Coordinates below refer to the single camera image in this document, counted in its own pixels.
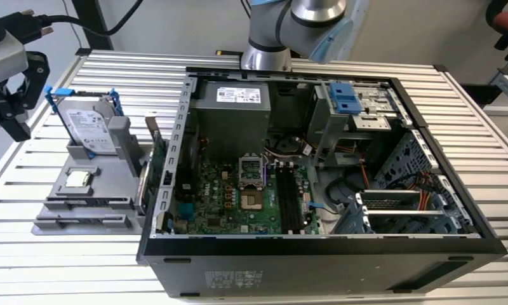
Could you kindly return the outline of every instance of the green circuit board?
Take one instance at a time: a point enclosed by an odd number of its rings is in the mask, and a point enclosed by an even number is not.
[[[256,170],[248,170],[254,176]],[[266,171],[262,191],[240,190],[238,164],[234,162],[201,165],[198,190],[193,202],[193,220],[187,222],[186,234],[281,234],[280,207],[274,170]],[[301,217],[310,215],[312,222],[304,227],[305,234],[318,234],[316,214],[306,210],[305,198],[310,198],[306,171],[297,167],[293,171],[297,187],[297,205]],[[261,195],[261,206],[244,209],[246,194]]]

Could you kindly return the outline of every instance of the blue clip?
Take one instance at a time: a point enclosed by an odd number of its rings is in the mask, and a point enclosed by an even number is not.
[[[58,112],[58,106],[57,106],[57,103],[54,103],[54,100],[51,99],[53,95],[51,94],[51,87],[50,86],[45,86],[43,88],[43,92],[45,92],[45,100],[47,100],[47,103],[50,105],[50,108],[51,108],[51,111],[54,112],[54,114],[58,116],[58,119],[59,119],[59,122],[61,124],[63,125],[63,128],[66,129],[66,132],[67,132],[67,135],[69,135],[69,138],[70,138],[70,142],[71,144],[75,146],[77,145],[77,142],[73,138],[73,135],[70,134],[70,131],[67,129],[67,125],[66,125],[66,122],[63,121],[63,118],[61,117],[61,114]]]
[[[75,91],[73,89],[57,88],[54,90],[55,97],[70,97],[73,94],[75,94]]]
[[[309,201],[306,205],[308,207],[313,207],[313,208],[324,208],[324,205],[321,203],[313,203],[312,201]]]
[[[118,92],[114,91],[114,88],[110,88],[109,96],[111,98],[111,104],[114,106],[115,114],[119,116],[123,116],[123,112],[121,110],[121,104],[119,104],[119,95],[118,95]]]
[[[350,84],[329,83],[329,97],[334,103],[336,113],[357,114],[361,112],[361,105]]]
[[[42,89],[42,91],[45,92],[45,100],[47,100],[47,103],[50,105],[50,108],[51,108],[51,112],[53,114],[55,114],[58,112],[58,108],[57,108],[57,105],[54,103],[54,100],[51,99],[51,87],[50,86],[45,86],[45,88]]]

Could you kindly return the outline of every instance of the ram slot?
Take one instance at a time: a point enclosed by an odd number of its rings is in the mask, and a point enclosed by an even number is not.
[[[277,198],[280,207],[281,233],[289,231],[298,233],[301,230],[301,213],[297,201],[297,187],[293,178],[293,168],[280,167],[274,169],[277,179]]]

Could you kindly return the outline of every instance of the open computer tower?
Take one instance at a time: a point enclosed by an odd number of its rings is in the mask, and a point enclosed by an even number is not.
[[[154,198],[170,297],[426,292],[506,253],[396,78],[187,68]]]

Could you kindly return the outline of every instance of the white wall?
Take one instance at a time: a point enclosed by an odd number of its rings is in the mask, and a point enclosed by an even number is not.
[[[485,83],[504,65],[488,0],[369,0],[350,60],[444,64],[461,82]]]
[[[99,0],[110,29],[133,1]],[[145,0],[111,36],[115,50],[213,55],[215,50],[244,51],[249,20],[238,0]]]
[[[131,2],[99,0],[107,27]],[[369,0],[349,60],[444,64],[458,81],[486,82],[508,53],[493,48],[500,36],[484,20],[488,2]],[[242,51],[246,37],[238,0],[145,0],[111,42],[115,50],[211,55]]]
[[[66,0],[67,10],[71,16],[75,15],[70,0]],[[37,15],[65,15],[63,4],[59,0],[1,0],[0,1],[0,17],[15,11],[33,9]],[[50,74],[47,84],[53,85],[62,75],[69,63],[73,60],[78,49],[77,39],[67,24],[55,24],[51,26],[54,32],[43,36],[39,40],[29,43],[25,48],[29,51],[43,52],[47,56]],[[83,46],[86,47],[86,39],[82,30],[77,29],[77,33]],[[11,89],[15,90],[21,77],[11,80]],[[0,128],[0,158],[5,150],[9,148],[11,140],[9,135]]]

